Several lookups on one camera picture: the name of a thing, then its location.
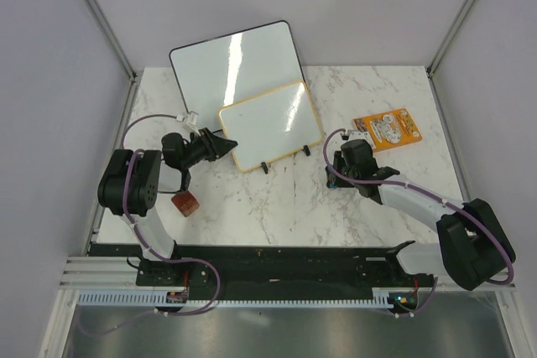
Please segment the blue whiteboard eraser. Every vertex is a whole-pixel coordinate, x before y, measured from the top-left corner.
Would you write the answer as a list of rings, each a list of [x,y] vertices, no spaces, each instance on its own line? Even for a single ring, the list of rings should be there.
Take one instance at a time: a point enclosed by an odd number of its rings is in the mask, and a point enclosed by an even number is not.
[[[337,177],[333,174],[333,172],[326,167],[326,186],[329,189],[337,189]]]

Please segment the yellow framed whiteboard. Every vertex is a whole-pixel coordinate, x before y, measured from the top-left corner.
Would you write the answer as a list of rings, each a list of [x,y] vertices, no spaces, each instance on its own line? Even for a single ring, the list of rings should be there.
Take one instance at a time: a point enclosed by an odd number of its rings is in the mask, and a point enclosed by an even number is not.
[[[218,113],[232,156],[248,172],[311,148],[323,139],[320,119],[302,80],[224,106]]]

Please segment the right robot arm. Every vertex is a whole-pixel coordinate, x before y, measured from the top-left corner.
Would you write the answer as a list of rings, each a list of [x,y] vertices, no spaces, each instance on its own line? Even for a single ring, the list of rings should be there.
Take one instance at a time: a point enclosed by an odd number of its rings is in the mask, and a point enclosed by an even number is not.
[[[365,140],[350,140],[326,165],[328,186],[353,187],[379,205],[404,212],[435,231],[444,271],[461,288],[483,283],[506,285],[514,279],[515,251],[491,205],[481,199],[453,200],[408,180],[397,169],[379,167]]]

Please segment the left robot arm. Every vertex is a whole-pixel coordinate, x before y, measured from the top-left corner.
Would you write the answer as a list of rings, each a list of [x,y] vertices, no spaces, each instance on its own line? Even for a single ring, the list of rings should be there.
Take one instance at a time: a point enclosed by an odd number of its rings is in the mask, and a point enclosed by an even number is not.
[[[168,186],[189,205],[190,169],[214,162],[238,146],[207,128],[185,139],[177,132],[162,137],[161,149],[116,149],[97,188],[100,206],[127,223],[142,248],[143,257],[158,261],[155,276],[175,285],[184,276],[184,265],[172,256],[175,241],[165,230],[155,205],[161,186]]]

